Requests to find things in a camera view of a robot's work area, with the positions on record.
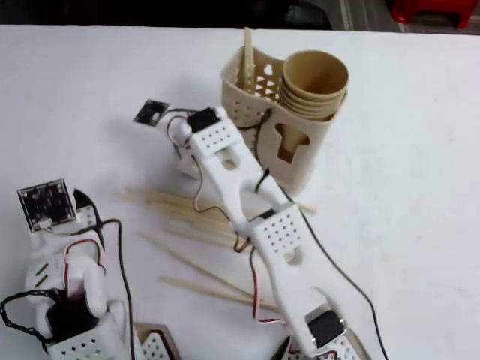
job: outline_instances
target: perforated plastic bracket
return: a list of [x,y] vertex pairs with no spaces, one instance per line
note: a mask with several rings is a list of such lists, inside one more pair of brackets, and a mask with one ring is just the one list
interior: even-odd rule
[[53,360],[128,360],[110,314],[92,330],[49,346],[48,353]]
[[151,332],[142,345],[145,360],[170,360],[162,337],[157,332]]
[[[292,347],[289,346],[285,349],[281,360],[307,360],[311,359],[310,356],[306,356],[302,352],[291,352]],[[355,335],[351,330],[347,330],[346,334],[342,334],[333,341],[330,341],[322,349],[320,349],[319,360],[371,360],[365,351],[355,341]]]
[[239,141],[243,141],[243,138],[235,125],[230,120],[223,120],[195,133],[190,138],[190,146],[198,158],[210,158]]
[[312,248],[314,240],[302,214],[297,205],[287,203],[271,217],[252,221],[251,226],[250,238],[268,268],[278,306],[301,348],[314,356],[318,349],[308,321],[330,305],[318,283],[308,276],[315,272],[318,249]]

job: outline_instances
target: electrical cable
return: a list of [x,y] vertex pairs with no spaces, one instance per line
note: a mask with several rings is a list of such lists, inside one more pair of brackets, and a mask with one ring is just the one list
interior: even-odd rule
[[186,108],[173,108],[173,109],[168,109],[163,116],[165,116],[168,113],[197,113],[198,110],[195,109],[186,109]]
[[127,306],[128,306],[128,332],[129,332],[129,343],[130,343],[130,356],[131,360],[135,360],[135,346],[134,346],[134,315],[132,310],[132,295],[130,291],[130,286],[128,285],[127,275],[125,273],[125,266],[123,261],[123,251],[122,251],[122,222],[119,219],[109,219],[101,223],[102,226],[107,224],[117,224],[118,226],[118,263],[120,265],[121,279],[125,287],[125,292],[127,294]]
[[254,265],[254,252],[255,252],[255,247],[252,246],[252,250],[250,251],[250,257],[249,257],[250,268],[252,270],[252,275],[253,275],[253,310],[252,310],[252,316],[256,321],[258,321],[259,323],[262,323],[262,324],[285,323],[285,321],[283,321],[282,319],[259,319],[257,317],[258,310],[259,310],[259,307],[260,307],[260,283],[257,279],[257,270],[255,270],[255,265]]
[[256,158],[259,164],[260,164],[260,159],[258,157],[258,142],[260,139],[260,132],[263,129],[263,125],[265,125],[266,122],[272,117],[272,113],[273,113],[273,109],[268,108],[267,110],[265,110],[265,112],[262,115],[262,118],[260,118],[257,124],[251,125],[251,126],[245,126],[245,127],[237,126],[237,128],[240,131],[248,131],[248,130],[256,129],[255,138],[253,141],[253,156]]
[[[219,212],[221,212],[223,214],[223,216],[226,218],[226,220],[228,222],[230,222],[230,217],[227,215],[227,213],[220,206],[214,205],[214,206],[210,206],[208,208],[202,208],[202,209],[199,208],[198,199],[200,198],[200,194],[202,193],[202,189],[203,189],[203,172],[202,172],[202,168],[200,167],[200,164],[199,164],[198,160],[193,155],[192,155],[192,158],[193,158],[193,162],[196,164],[196,168],[198,169],[199,176],[200,176],[200,185],[198,187],[198,190],[195,193],[195,197],[193,198],[193,210],[195,210],[195,212],[198,212],[199,214],[209,212],[210,210],[218,210]],[[236,235],[236,239],[235,239],[235,244],[233,245],[233,250],[236,253],[242,253],[247,248],[247,246],[251,243],[251,239],[247,238],[244,241],[244,243],[239,247],[240,234],[239,234],[238,231],[234,231],[234,232],[235,232],[235,235]]]
[[[295,203],[295,201],[292,200],[292,198],[289,196],[289,194],[281,187],[280,188],[285,195],[285,197],[291,202]],[[386,352],[386,348],[383,345],[383,339],[382,335],[380,334],[380,326],[378,323],[377,319],[377,312],[375,311],[374,303],[371,301],[370,297],[367,295],[367,293],[359,286],[357,283],[335,262],[335,260],[332,258],[332,256],[329,254],[329,252],[324,248],[323,244],[320,242],[320,240],[317,238],[317,235],[315,234],[312,226],[310,225],[310,222],[308,221],[307,217],[305,216],[304,212],[298,208],[300,211],[301,216],[303,217],[303,220],[307,224],[308,230],[310,231],[311,235],[313,236],[313,239],[315,240],[316,244],[319,246],[320,250],[324,253],[328,261],[337,269],[338,272],[347,280],[350,285],[352,285],[363,298],[367,301],[368,305],[370,306],[371,312],[372,312],[372,317],[373,317],[373,324],[375,325],[375,332],[376,332],[376,337],[379,341],[380,348],[382,350],[383,357],[385,360],[389,360],[389,357]]]
[[317,359],[326,359],[327,356],[330,356],[330,355],[333,355],[333,360],[337,360],[338,359],[338,353],[337,353],[337,350],[329,350],[327,352],[324,352],[323,354],[320,354],[318,355],[316,358]]
[[168,124],[166,125],[166,135],[168,136],[170,142],[173,144],[173,146],[178,146],[180,147],[180,145],[172,138],[172,134],[170,133],[170,127],[172,126],[172,123],[175,119],[183,119],[183,120],[187,120],[187,118],[185,118],[184,116],[181,116],[181,115],[175,115],[173,116],[169,121],[168,121]]
[[18,325],[15,322],[11,321],[8,318],[7,315],[7,310],[6,310],[6,305],[9,302],[12,302],[13,300],[25,298],[27,296],[43,296],[46,298],[52,299],[55,303],[58,303],[61,298],[62,298],[62,290],[60,289],[37,289],[37,290],[29,290],[29,291],[24,291],[24,292],[18,292],[15,295],[10,295],[7,298],[5,298],[1,303],[0,303],[0,315],[1,319],[5,323],[5,325],[9,328],[18,330],[20,332],[24,332],[25,334],[35,336],[42,344],[42,349],[47,352],[47,345],[53,341],[52,338],[46,338],[44,337],[36,328],[34,327],[29,327],[27,328],[26,326],[23,325]]
[[107,273],[107,269],[105,268],[105,266],[100,261],[101,260],[100,245],[93,238],[84,238],[82,240],[78,240],[78,241],[73,242],[72,244],[69,244],[66,247],[65,252],[64,252],[64,275],[63,275],[64,286],[65,286],[65,291],[67,293],[67,296],[68,296],[68,268],[69,268],[69,265],[67,263],[67,254],[69,253],[69,251],[72,247],[74,247],[76,245],[79,245],[79,244],[86,243],[86,242],[93,242],[94,243],[94,245],[96,247],[96,250],[97,250],[97,265],[100,266],[103,269],[103,274],[104,275]]

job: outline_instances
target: white surface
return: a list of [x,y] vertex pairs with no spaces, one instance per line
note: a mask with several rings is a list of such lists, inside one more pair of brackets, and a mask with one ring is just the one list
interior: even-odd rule
[[[349,67],[349,98],[318,159],[313,225],[371,295],[391,359],[474,359],[480,38],[255,31],[253,42],[278,58],[325,50]],[[158,275],[175,275],[210,284],[135,231],[163,234],[251,285],[247,257],[173,238],[161,232],[166,217],[112,194],[123,185],[193,193],[196,184],[172,172],[166,138],[131,121],[146,98],[219,104],[220,69],[241,45],[242,31],[0,27],[2,298],[22,290],[29,260],[16,189],[66,177],[104,218],[124,221],[136,320],[167,324],[184,359],[269,358],[286,336],[281,325],[257,324],[246,306],[158,282]],[[114,231],[107,230],[111,239]],[[115,252],[109,260],[115,264]],[[368,323],[365,308],[359,313]],[[34,321],[24,301],[9,312]],[[34,338],[4,326],[0,349],[3,359],[46,359]]]

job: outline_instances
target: black wire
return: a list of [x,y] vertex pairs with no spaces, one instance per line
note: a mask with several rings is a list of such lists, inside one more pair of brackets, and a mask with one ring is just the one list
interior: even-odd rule
[[12,302],[13,300],[25,298],[27,296],[44,296],[46,298],[52,299],[55,303],[59,302],[61,296],[62,296],[62,290],[60,289],[37,289],[37,290],[29,290],[29,291],[24,291],[24,292],[18,292],[15,295],[10,295],[7,298],[5,298],[1,303],[0,303],[0,315],[1,319],[5,323],[5,325],[9,328],[18,330],[20,332],[24,332],[28,335],[35,336],[41,343],[42,343],[42,348],[45,353],[47,352],[47,345],[53,341],[53,338],[46,338],[44,337],[36,328],[29,327],[27,328],[26,326],[18,325],[15,322],[11,321],[8,318],[7,315],[7,310],[5,309],[6,305],[9,302]]
[[263,125],[265,125],[265,123],[272,117],[272,113],[273,113],[273,110],[271,108],[269,108],[269,109],[265,110],[265,112],[263,113],[262,118],[260,119],[258,124],[251,125],[251,126],[245,126],[245,127],[237,126],[237,128],[240,131],[248,131],[248,130],[256,129],[255,140],[253,142],[253,155],[255,156],[255,158],[258,162],[260,162],[260,160],[258,158],[258,142],[259,142],[259,139],[260,139],[260,132],[263,129]]
[[258,184],[256,184],[255,194],[258,194],[258,190],[260,190],[260,186],[265,181],[265,179],[269,177],[269,175],[270,175],[270,169],[267,169],[263,172],[262,178],[260,179],[260,181],[258,181]]
[[[280,188],[285,195],[285,197],[291,202],[295,203],[292,198],[289,196],[289,194],[281,187]],[[310,230],[310,233],[313,236],[313,239],[315,242],[318,244],[320,250],[325,254],[327,257],[328,261],[337,269],[338,272],[363,296],[363,298],[367,301],[368,305],[370,306],[370,309],[372,311],[372,317],[373,317],[373,323],[375,325],[375,332],[376,332],[376,337],[378,338],[380,348],[382,349],[382,354],[385,360],[389,360],[389,356],[387,355],[385,346],[383,345],[383,340],[382,340],[382,335],[380,334],[380,326],[378,324],[378,319],[377,319],[377,312],[375,311],[374,303],[371,301],[370,297],[367,295],[367,293],[359,286],[357,283],[335,262],[335,260],[330,256],[329,252],[323,247],[322,243],[320,240],[317,238],[317,235],[315,234],[314,230],[312,229],[312,226],[310,225],[310,222],[308,221],[307,217],[305,216],[304,212],[298,208],[300,211],[301,216],[303,217],[303,220],[307,224],[308,229]]]
[[130,291],[130,286],[128,285],[127,275],[125,273],[125,266],[123,262],[123,252],[122,252],[122,222],[119,219],[109,219],[101,223],[101,225],[107,225],[115,223],[118,226],[118,263],[120,264],[120,273],[121,279],[125,287],[125,292],[127,293],[127,306],[128,306],[128,326],[129,326],[129,340],[130,340],[130,356],[131,360],[135,360],[135,346],[134,346],[134,315],[132,310],[132,295]]
[[169,109],[163,114],[163,116],[165,116],[168,113],[198,113],[198,110],[184,109],[184,108]]

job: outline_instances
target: wooden skewer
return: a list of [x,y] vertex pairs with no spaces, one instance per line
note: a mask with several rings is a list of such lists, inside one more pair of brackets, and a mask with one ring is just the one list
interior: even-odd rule
[[[131,193],[137,193],[137,194],[142,194],[145,198],[152,198],[155,202],[169,202],[169,203],[176,203],[176,204],[182,204],[187,210],[191,210],[192,207],[192,200],[188,199],[187,197],[179,196],[179,195],[173,195],[171,193],[164,193],[158,190],[152,190],[152,189],[146,189],[146,190],[134,190],[127,188],[127,192]],[[210,207],[210,206],[217,206],[218,204],[209,202],[206,200],[200,200],[199,201],[201,206],[205,207]],[[314,205],[306,205],[302,204],[300,202],[297,202],[297,205],[299,208],[301,208],[304,212],[308,212],[312,215],[315,215],[317,213],[317,207]],[[255,216],[254,213],[252,214],[247,214],[249,218],[252,218]]]
[[[231,300],[234,302],[241,302],[243,304],[252,305],[251,298],[245,298],[243,296],[238,296],[238,295],[230,295],[225,292],[220,292],[214,289],[210,289],[206,286],[199,285],[198,283],[191,283],[189,281],[181,280],[176,277],[167,277],[167,276],[160,276],[160,279],[165,283],[175,285],[176,287],[184,287],[186,289],[190,289],[198,293],[214,296],[219,299]],[[259,303],[259,306],[266,310],[278,311],[278,307],[275,304],[269,304],[267,302],[261,301]]]
[[[133,196],[130,196],[130,195],[127,195],[127,194],[124,194],[124,193],[115,193],[115,196],[118,197],[119,199],[124,200],[124,201],[128,201],[129,203],[134,203],[134,204],[143,205],[143,206],[149,206],[156,211],[162,211],[162,209],[157,207],[155,204],[145,204],[142,200],[136,199]],[[233,244],[235,243],[236,235],[232,233],[232,230],[229,227],[224,228],[222,226],[218,226],[217,224],[205,223],[205,222],[202,222],[200,220],[193,219],[191,216],[184,217],[182,215],[183,214],[179,214],[178,216],[182,220],[187,221],[192,227],[197,228],[198,230],[204,230],[207,233],[212,233],[214,236],[221,236],[221,237],[224,237],[224,238],[227,238],[227,239],[230,240],[229,243],[228,242],[222,242],[222,241],[215,241],[214,239],[210,238],[206,234],[205,235],[198,234],[198,237],[199,237],[198,240],[199,241],[209,242],[209,243],[214,244],[214,245],[219,245],[219,246],[228,247],[228,248],[232,248]],[[188,231],[178,229],[178,228],[176,229],[175,227],[176,226],[167,225],[166,230],[169,233],[173,233],[174,235],[180,235],[180,236],[184,236],[184,237],[187,237],[187,238],[196,239]]]
[[254,72],[254,50],[252,48],[252,31],[244,28],[244,50],[243,50],[243,77],[244,90],[253,93],[253,73]]
[[[169,222],[163,229],[173,235],[197,240],[199,242],[206,242],[212,245],[221,246],[222,248],[229,248],[230,250],[233,248],[233,245],[235,244],[235,241],[233,241],[233,239],[228,239],[229,241],[222,241],[218,238],[215,238],[215,236],[211,236],[201,231],[193,232],[189,229],[184,229],[180,226],[175,225],[175,223],[173,222]],[[251,244],[248,245],[245,248],[245,250],[249,248],[251,248]]]
[[153,245],[157,245],[160,249],[163,251],[166,251],[170,255],[173,255],[183,263],[191,266],[192,268],[198,270],[199,272],[202,272],[203,274],[209,276],[210,278],[213,278],[217,281],[220,281],[222,284],[227,285],[228,287],[231,287],[232,289],[235,289],[239,291],[240,293],[246,295],[249,298],[253,298],[254,296],[252,293],[246,289],[241,288],[240,286],[235,285],[234,283],[230,283],[228,280],[224,279],[223,277],[213,273],[212,271],[208,270],[205,266],[200,265],[196,262],[194,262],[191,259],[188,259],[186,256],[180,254],[177,250],[175,250],[173,247],[170,247],[169,245],[165,244],[162,242],[159,238],[155,238],[149,234],[146,234],[144,232],[139,232],[140,236],[142,236],[144,239],[148,240],[151,242]]

